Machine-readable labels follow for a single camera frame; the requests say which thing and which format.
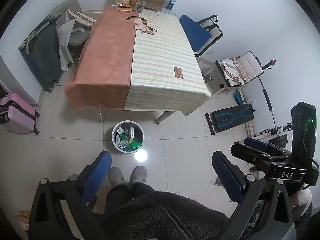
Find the clear glass bottle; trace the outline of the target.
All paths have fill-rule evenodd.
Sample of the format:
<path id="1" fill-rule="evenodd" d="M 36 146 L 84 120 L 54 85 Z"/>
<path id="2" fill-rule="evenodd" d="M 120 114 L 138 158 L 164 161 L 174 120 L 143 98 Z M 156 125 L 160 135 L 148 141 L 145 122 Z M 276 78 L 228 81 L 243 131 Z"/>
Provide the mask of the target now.
<path id="1" fill-rule="evenodd" d="M 138 0 L 135 6 L 135 12 L 142 12 L 147 0 Z"/>

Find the white folding chair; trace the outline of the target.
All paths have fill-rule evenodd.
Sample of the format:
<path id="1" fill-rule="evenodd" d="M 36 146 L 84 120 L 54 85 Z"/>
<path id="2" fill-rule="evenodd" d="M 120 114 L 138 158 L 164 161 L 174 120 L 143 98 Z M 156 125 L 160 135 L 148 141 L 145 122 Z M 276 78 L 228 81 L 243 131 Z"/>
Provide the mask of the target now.
<path id="1" fill-rule="evenodd" d="M 260 61 L 251 51 L 231 59 L 217 60 L 215 64 L 230 88 L 242 87 L 264 73 Z"/>

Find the grey slipper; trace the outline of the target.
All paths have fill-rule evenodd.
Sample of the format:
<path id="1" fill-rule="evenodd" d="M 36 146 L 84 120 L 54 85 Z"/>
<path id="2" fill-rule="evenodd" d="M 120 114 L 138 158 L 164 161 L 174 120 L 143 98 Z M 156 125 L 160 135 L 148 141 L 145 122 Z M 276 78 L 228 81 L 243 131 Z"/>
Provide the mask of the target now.
<path id="1" fill-rule="evenodd" d="M 144 184 L 148 177 L 148 171 L 144 166 L 136 166 L 130 177 L 130 185 L 136 183 Z"/>
<path id="2" fill-rule="evenodd" d="M 116 187 L 118 185 L 125 185 L 126 181 L 123 176 L 123 173 L 120 168 L 118 167 L 112 167 L 110 168 L 108 174 L 107 174 L 108 180 L 110 182 L 110 185 L 112 187 Z"/>

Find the person in black fleece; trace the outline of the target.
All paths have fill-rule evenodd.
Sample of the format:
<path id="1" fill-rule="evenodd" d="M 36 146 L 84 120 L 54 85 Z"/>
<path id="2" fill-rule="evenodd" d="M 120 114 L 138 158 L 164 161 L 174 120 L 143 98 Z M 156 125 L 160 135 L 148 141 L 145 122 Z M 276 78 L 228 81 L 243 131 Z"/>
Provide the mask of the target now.
<path id="1" fill-rule="evenodd" d="M 195 200 L 136 183 L 111 189 L 100 227 L 108 239 L 214 239 L 227 222 Z"/>

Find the green blue wipes pack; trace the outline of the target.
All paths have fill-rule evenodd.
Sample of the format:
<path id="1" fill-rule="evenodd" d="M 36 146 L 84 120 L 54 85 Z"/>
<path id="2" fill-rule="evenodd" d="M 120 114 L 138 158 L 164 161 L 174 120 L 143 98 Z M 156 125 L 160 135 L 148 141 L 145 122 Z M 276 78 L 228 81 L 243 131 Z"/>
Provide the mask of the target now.
<path id="1" fill-rule="evenodd" d="M 142 144 L 138 141 L 133 141 L 129 144 L 126 145 L 126 147 L 124 148 L 125 152 L 133 152 L 135 150 L 138 150 L 139 148 L 141 148 Z"/>

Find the blue cushioned chair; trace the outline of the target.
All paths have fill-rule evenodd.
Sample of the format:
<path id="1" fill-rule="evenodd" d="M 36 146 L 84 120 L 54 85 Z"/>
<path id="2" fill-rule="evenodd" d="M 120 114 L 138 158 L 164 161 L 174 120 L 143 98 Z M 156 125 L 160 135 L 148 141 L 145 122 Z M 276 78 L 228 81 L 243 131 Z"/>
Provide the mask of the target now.
<path id="1" fill-rule="evenodd" d="M 193 21 L 186 15 L 182 15 L 179 22 L 196 58 L 203 55 L 215 42 L 223 37 L 223 32 L 217 24 L 217 15 L 209 16 L 198 22 Z"/>

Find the right grey slipper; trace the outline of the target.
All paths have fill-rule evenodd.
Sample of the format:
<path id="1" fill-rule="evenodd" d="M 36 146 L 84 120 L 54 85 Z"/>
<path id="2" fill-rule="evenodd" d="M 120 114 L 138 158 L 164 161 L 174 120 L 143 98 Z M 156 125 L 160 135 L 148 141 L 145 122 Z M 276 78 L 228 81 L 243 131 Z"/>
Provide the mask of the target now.
<path id="1" fill-rule="evenodd" d="M 144 184 L 148 177 L 148 171 L 144 166 L 136 166 L 130 177 L 130 185 L 136 183 Z"/>

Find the white round trash bin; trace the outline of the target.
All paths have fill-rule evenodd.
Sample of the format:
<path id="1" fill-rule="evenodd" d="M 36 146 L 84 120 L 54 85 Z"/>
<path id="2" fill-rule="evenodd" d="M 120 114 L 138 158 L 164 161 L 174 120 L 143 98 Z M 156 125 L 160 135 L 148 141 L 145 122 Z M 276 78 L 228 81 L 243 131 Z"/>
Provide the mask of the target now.
<path id="1" fill-rule="evenodd" d="M 112 129 L 111 139 L 118 151 L 131 154 L 142 148 L 145 141 L 145 133 L 138 123 L 124 120 L 116 124 Z"/>

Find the blue label water bottle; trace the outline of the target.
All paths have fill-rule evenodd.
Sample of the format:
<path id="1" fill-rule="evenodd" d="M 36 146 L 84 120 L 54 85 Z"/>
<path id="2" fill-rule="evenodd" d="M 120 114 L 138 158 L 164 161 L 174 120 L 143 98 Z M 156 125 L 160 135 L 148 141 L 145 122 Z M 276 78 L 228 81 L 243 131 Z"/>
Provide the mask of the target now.
<path id="1" fill-rule="evenodd" d="M 165 6 L 165 8 L 167 10 L 172 10 L 174 5 L 175 5 L 175 3 L 176 3 L 176 1 L 177 0 L 168 0 L 167 5 Z"/>

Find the long white box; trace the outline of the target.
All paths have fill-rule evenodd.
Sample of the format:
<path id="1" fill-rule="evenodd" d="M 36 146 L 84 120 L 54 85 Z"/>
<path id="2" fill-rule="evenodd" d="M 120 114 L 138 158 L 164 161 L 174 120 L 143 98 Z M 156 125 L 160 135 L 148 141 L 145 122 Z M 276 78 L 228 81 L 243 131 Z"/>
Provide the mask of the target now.
<path id="1" fill-rule="evenodd" d="M 133 140 L 134 140 L 134 137 L 135 137 L 135 135 L 134 135 L 134 128 L 133 127 L 130 127 L 130 129 L 129 129 L 129 133 L 128 133 L 128 136 L 127 136 L 127 138 L 128 138 L 128 143 L 130 144 L 131 142 L 133 142 Z"/>

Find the left grey slipper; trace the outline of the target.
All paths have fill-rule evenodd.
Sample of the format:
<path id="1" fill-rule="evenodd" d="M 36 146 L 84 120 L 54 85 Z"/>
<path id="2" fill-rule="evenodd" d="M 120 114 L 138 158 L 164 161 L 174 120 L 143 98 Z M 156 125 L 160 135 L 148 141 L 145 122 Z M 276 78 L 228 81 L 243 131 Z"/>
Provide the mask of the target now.
<path id="1" fill-rule="evenodd" d="M 123 176 L 123 173 L 120 168 L 118 167 L 112 167 L 110 168 L 108 174 L 107 174 L 108 180 L 110 182 L 110 185 L 112 187 L 116 187 L 118 185 L 125 185 L 126 181 Z"/>

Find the black blue weight bench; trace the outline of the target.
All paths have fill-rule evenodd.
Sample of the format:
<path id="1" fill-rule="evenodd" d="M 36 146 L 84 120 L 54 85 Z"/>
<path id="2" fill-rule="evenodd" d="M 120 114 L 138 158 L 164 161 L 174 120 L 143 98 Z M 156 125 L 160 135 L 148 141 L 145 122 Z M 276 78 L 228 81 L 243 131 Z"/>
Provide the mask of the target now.
<path id="1" fill-rule="evenodd" d="M 206 117 L 211 135 L 226 131 L 254 119 L 252 106 L 248 104 L 224 108 L 206 113 L 204 116 Z"/>

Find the open cardboard box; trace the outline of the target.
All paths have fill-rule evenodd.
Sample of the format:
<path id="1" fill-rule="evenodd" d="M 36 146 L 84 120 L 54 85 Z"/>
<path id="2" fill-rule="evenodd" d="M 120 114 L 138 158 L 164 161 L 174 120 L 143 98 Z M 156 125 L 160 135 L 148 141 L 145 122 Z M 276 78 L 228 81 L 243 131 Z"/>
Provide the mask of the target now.
<path id="1" fill-rule="evenodd" d="M 167 0 L 146 0 L 145 8 L 160 11 L 166 2 Z"/>

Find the grey reclining chair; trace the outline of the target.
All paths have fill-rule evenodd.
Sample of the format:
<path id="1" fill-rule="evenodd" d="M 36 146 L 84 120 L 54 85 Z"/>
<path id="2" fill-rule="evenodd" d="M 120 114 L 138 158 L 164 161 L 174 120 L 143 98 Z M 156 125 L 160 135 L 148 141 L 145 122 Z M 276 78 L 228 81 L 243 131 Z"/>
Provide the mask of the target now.
<path id="1" fill-rule="evenodd" d="M 74 63 L 69 47 L 84 44 L 97 22 L 81 11 L 77 0 L 57 5 L 19 46 L 25 62 L 42 88 L 51 92 Z"/>

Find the green white medicine box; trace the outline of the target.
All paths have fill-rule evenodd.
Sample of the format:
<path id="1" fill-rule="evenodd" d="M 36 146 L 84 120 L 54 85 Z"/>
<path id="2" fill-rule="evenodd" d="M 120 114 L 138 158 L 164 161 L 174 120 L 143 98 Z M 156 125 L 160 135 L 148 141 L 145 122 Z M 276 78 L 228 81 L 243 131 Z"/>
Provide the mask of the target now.
<path id="1" fill-rule="evenodd" d="M 115 142 L 119 148 L 125 148 L 128 144 L 127 135 L 125 133 L 120 133 L 116 135 Z"/>

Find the pink suitcase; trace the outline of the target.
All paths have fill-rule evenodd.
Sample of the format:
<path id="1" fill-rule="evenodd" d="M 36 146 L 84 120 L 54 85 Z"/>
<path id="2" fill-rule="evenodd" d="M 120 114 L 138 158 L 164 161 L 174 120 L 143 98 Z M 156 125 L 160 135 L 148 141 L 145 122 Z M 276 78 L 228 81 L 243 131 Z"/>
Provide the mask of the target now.
<path id="1" fill-rule="evenodd" d="M 11 132 L 39 135 L 36 123 L 40 116 L 34 107 L 16 93 L 1 99 L 1 125 Z"/>

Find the white table leg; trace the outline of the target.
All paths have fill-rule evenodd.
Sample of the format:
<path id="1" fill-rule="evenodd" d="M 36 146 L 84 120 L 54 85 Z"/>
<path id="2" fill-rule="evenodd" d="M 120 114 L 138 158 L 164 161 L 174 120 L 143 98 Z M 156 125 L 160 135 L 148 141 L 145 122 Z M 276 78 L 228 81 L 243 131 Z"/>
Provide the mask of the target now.
<path id="1" fill-rule="evenodd" d="M 95 115 L 97 116 L 98 120 L 100 122 L 104 122 L 104 116 L 102 115 L 100 108 L 98 108 L 98 107 L 92 107 L 92 108 L 93 108 L 93 111 L 94 111 Z"/>
<path id="2" fill-rule="evenodd" d="M 164 121 L 165 119 L 167 119 L 168 117 L 172 116 L 173 114 L 175 114 L 176 111 L 165 111 L 161 114 L 161 116 L 156 120 L 157 124 L 160 124 L 162 121 Z"/>

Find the barbell bar red end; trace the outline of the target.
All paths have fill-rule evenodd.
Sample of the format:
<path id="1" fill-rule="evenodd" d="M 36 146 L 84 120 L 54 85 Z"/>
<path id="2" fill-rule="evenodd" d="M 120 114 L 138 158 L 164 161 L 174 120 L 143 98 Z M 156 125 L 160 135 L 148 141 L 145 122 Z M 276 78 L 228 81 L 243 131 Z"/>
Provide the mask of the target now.
<path id="1" fill-rule="evenodd" d="M 266 90 L 266 88 L 265 88 L 265 86 L 264 86 L 264 84 L 263 84 L 263 82 L 262 82 L 260 77 L 258 77 L 258 80 L 259 80 L 259 82 L 261 84 L 261 87 L 263 89 L 263 94 L 264 94 L 265 100 L 267 102 L 268 109 L 271 112 L 272 120 L 273 120 L 273 124 L 274 124 L 274 130 L 276 132 L 276 137 L 271 139 L 272 140 L 271 143 L 275 144 L 276 146 L 279 146 L 281 148 L 285 148 L 287 146 L 287 143 L 288 143 L 287 134 L 279 135 L 278 127 L 277 127 L 277 124 L 276 124 L 276 120 L 274 118 L 272 104 L 271 104 L 270 98 L 268 96 L 267 90 Z"/>

